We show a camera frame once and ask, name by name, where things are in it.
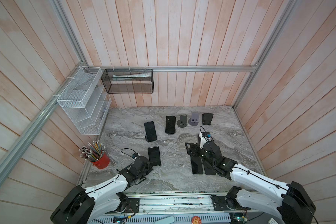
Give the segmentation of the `black phone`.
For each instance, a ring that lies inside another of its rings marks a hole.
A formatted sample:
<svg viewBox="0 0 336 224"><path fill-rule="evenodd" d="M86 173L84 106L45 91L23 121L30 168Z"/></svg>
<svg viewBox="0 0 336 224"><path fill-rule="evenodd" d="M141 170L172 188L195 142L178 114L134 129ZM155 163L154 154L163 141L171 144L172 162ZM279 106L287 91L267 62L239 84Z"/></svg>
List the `black phone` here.
<svg viewBox="0 0 336 224"><path fill-rule="evenodd" d="M149 147L147 149L149 162L152 167L161 166L161 156L159 147Z"/></svg>
<svg viewBox="0 0 336 224"><path fill-rule="evenodd" d="M190 156L190 161L191 161L192 173L194 175L202 175L204 171L201 158Z"/></svg>

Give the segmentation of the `purple phone stand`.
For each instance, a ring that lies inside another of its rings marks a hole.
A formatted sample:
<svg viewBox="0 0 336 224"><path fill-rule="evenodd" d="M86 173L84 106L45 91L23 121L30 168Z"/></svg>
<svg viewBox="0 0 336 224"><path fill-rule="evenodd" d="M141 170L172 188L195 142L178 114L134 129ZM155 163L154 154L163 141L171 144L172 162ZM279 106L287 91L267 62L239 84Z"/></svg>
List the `purple phone stand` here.
<svg viewBox="0 0 336 224"><path fill-rule="evenodd" d="M197 126L199 124L199 113L192 113L191 118L188 120L188 124L191 126Z"/></svg>

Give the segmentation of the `grey round stand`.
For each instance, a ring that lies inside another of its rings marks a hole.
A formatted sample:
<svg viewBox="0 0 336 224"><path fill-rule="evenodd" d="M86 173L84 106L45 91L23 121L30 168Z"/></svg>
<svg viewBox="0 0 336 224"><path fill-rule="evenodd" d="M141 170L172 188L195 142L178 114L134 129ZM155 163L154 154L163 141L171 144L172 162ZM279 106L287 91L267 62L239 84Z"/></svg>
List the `grey round stand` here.
<svg viewBox="0 0 336 224"><path fill-rule="evenodd" d="M179 128L185 128L188 125L187 115L180 115L179 120L177 121L177 126Z"/></svg>

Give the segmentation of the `black stand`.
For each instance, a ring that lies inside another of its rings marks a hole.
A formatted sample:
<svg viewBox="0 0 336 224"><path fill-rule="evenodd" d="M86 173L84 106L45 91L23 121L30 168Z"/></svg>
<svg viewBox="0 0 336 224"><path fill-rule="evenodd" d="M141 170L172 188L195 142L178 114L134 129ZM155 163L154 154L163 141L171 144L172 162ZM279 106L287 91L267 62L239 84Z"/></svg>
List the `black stand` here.
<svg viewBox="0 0 336 224"><path fill-rule="evenodd" d="M203 113L202 114L202 124L211 126L211 122L213 120L214 114L212 113Z"/></svg>

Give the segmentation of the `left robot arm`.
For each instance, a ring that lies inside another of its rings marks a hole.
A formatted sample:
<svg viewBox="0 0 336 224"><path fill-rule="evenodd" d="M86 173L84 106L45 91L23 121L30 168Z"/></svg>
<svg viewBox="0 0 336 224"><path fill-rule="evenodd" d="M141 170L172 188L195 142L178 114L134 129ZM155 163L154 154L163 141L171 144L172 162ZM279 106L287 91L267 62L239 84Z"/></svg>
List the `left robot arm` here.
<svg viewBox="0 0 336 224"><path fill-rule="evenodd" d="M152 171L149 159L140 155L113 178L100 184L83 188L74 187L53 211L54 224L87 224L101 215L126 208L125 190L145 180Z"/></svg>

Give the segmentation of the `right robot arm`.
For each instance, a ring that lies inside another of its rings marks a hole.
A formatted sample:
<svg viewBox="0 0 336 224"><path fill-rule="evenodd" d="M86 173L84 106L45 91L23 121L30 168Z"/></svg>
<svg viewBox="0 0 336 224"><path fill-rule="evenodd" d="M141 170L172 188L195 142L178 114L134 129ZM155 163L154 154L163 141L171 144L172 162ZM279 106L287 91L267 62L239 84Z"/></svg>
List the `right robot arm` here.
<svg viewBox="0 0 336 224"><path fill-rule="evenodd" d="M310 224L316 220L316 206L301 184L280 182L256 173L224 157L213 141L202 146L185 143L185 147L188 155L199 158L219 176L254 190L232 187L225 197L230 210L251 208L278 217L286 224Z"/></svg>

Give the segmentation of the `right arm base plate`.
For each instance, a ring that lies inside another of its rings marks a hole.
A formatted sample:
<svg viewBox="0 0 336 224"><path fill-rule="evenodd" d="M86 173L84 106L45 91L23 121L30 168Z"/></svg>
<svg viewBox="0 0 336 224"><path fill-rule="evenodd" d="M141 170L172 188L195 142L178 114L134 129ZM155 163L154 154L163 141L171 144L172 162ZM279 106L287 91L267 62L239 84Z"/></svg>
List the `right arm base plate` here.
<svg viewBox="0 0 336 224"><path fill-rule="evenodd" d="M227 198L227 196L211 195L210 199L213 204L214 211L249 211L251 208L240 206L235 200Z"/></svg>

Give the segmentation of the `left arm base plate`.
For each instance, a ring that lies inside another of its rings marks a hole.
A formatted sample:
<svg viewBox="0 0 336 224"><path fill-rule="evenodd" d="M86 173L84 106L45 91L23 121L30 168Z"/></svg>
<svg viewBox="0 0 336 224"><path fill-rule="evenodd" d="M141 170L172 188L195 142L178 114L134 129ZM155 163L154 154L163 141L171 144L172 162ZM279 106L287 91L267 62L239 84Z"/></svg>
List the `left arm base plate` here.
<svg viewBox="0 0 336 224"><path fill-rule="evenodd" d="M116 213L138 213L140 207L139 198L126 198L123 199L118 208L115 210Z"/></svg>

